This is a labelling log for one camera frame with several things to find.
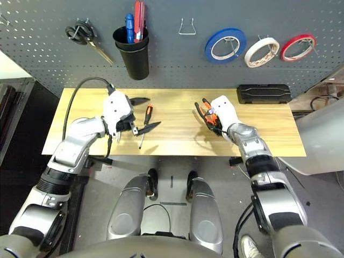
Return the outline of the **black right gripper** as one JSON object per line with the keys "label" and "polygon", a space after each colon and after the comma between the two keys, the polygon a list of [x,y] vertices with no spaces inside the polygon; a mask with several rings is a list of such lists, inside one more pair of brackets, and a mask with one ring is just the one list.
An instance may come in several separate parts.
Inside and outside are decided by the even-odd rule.
{"label": "black right gripper", "polygon": [[209,114],[206,114],[206,112],[202,110],[202,108],[199,106],[197,102],[195,102],[194,105],[199,116],[203,119],[205,125],[210,131],[212,131],[214,134],[216,134],[219,137],[222,137],[223,135],[227,135],[227,132],[223,130],[223,126],[219,120],[213,121],[212,116]]}

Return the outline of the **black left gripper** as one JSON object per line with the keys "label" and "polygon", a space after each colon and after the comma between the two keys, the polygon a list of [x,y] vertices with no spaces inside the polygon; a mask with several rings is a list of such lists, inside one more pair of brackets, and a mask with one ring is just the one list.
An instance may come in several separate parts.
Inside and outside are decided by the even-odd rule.
{"label": "black left gripper", "polygon": [[[134,97],[134,98],[130,99],[130,102],[132,105],[140,105],[140,104],[146,103],[148,101],[150,101],[150,99],[146,98],[146,97]],[[139,136],[139,135],[149,133],[150,131],[152,131],[153,129],[155,129],[157,126],[159,126],[161,124],[160,121],[154,122],[154,123],[146,125],[142,129],[138,129],[135,126],[134,121],[135,121],[134,114],[129,115],[128,117],[124,118],[123,120],[120,120],[116,124],[117,132],[132,131],[134,135]]]}

